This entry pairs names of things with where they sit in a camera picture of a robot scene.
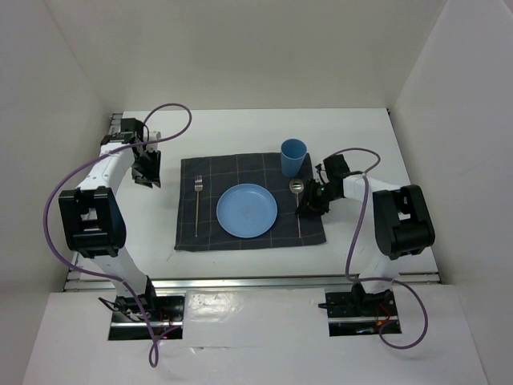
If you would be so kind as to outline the metal spoon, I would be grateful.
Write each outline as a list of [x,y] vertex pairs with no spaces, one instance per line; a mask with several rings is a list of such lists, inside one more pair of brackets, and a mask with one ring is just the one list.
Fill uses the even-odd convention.
[[[289,182],[289,189],[294,194],[294,196],[296,198],[297,208],[299,208],[299,206],[300,206],[300,194],[304,190],[304,183],[303,183],[303,181],[300,180],[300,179],[292,179]],[[300,217],[299,217],[298,214],[296,215],[296,217],[297,217],[298,237],[301,238],[302,237],[302,234],[301,234],[301,220],[300,220]]]

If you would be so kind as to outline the metal fork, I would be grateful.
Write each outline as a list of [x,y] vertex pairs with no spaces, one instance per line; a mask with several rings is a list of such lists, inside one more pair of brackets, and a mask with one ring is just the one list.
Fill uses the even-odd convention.
[[203,177],[196,176],[194,190],[196,192],[196,213],[195,213],[195,237],[198,237],[199,217],[200,217],[200,193],[203,191]]

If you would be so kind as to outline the dark checked cloth napkin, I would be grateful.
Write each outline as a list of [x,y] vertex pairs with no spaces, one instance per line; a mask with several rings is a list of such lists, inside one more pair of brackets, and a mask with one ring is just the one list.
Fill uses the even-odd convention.
[[320,217],[298,218],[278,152],[183,159],[176,243],[204,252],[321,245]]

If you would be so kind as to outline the blue plastic cup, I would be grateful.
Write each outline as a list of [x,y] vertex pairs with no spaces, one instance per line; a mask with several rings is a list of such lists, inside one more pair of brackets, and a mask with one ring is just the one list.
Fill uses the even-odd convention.
[[299,139],[288,139],[281,144],[281,171],[286,177],[295,177],[307,154],[306,144]]

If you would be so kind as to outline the blue plastic plate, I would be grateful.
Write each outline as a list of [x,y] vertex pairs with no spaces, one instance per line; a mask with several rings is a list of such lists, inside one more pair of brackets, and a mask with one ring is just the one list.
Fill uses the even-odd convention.
[[277,211],[276,199],[266,188],[237,184],[221,195],[216,205],[216,219],[227,233],[250,239],[272,228]]

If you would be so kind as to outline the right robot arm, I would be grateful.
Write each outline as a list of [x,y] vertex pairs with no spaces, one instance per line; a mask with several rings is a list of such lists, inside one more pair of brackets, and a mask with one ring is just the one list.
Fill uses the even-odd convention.
[[[296,214],[319,217],[329,211],[329,204],[349,199],[362,204],[345,262],[345,276],[353,283],[349,304],[358,314],[368,314],[378,304],[378,296],[390,291],[398,276],[398,259],[419,255],[432,246],[435,231],[422,189],[416,184],[399,186],[376,180],[368,173],[381,161],[364,171],[352,171],[344,151],[325,158],[317,167],[326,179],[308,180]],[[374,223],[374,254],[359,274],[350,273],[350,265],[365,215],[372,213]]]

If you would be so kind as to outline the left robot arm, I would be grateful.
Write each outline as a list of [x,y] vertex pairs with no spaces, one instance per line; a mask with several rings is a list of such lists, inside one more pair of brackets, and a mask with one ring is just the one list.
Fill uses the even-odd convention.
[[158,146],[125,149],[96,163],[74,190],[59,194],[59,208],[69,249],[116,276],[113,284],[121,310],[149,320],[159,310],[151,279],[134,263],[126,249],[127,228],[115,194],[127,172],[136,184],[160,186],[161,152]]

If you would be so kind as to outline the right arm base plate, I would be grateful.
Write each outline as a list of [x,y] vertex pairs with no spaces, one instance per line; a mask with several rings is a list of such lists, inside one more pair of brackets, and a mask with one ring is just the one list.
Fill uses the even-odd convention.
[[401,334],[394,294],[366,294],[360,286],[350,292],[327,292],[317,307],[326,312],[330,337]]

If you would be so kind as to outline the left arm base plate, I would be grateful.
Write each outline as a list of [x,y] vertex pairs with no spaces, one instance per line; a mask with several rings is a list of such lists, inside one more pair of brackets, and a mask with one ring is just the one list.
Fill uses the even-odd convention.
[[[149,340],[151,338],[143,315],[137,306],[123,306],[116,298],[98,300],[112,312],[108,339],[110,341]],[[146,310],[151,329],[156,337],[182,339],[185,295],[159,296],[155,298],[155,309]]]

